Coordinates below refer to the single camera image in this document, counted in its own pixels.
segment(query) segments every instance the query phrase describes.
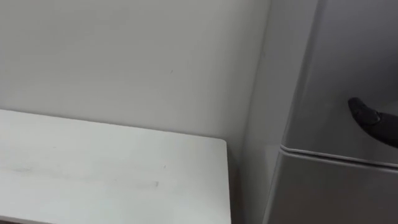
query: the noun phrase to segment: refrigerator door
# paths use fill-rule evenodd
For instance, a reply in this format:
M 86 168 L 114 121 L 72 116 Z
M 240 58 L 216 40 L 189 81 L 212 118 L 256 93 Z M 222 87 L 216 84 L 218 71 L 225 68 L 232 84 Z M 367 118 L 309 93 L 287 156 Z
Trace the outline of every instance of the refrigerator door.
M 398 114 L 398 1 L 320 1 L 283 146 L 398 167 L 398 149 L 368 136 L 347 101 Z
M 281 151 L 264 223 L 396 224 L 398 172 Z

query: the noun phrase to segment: table top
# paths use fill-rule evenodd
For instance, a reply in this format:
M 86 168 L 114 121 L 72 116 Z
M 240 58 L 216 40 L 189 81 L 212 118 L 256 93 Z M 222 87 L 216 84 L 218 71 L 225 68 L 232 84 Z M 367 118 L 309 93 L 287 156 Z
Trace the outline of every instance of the table top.
M 0 220 L 230 224 L 226 143 L 0 110 Z

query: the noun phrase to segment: freezer door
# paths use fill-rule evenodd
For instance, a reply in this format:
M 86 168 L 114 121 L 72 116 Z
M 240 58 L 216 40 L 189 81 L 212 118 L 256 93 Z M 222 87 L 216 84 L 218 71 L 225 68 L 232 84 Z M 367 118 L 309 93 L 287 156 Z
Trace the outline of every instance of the freezer door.
M 264 224 L 396 224 L 398 171 L 280 151 Z
M 284 146 L 398 167 L 398 150 L 369 137 L 351 97 L 398 115 L 398 1 L 320 0 Z

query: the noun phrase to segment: white table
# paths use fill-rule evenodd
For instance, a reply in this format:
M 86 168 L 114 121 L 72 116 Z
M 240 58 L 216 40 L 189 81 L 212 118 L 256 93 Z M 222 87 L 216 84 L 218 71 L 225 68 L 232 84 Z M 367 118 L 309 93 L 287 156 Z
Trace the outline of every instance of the white table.
M 0 220 L 230 224 L 226 143 L 0 110 Z

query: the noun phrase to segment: white wall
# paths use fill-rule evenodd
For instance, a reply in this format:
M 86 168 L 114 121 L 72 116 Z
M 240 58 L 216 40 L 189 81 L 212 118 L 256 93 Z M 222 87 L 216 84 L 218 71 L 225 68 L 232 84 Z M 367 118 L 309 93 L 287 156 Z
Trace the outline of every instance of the white wall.
M 0 108 L 228 141 L 270 0 L 2 0 Z
M 262 223 L 317 3 L 277 0 L 271 4 L 243 147 L 246 224 Z

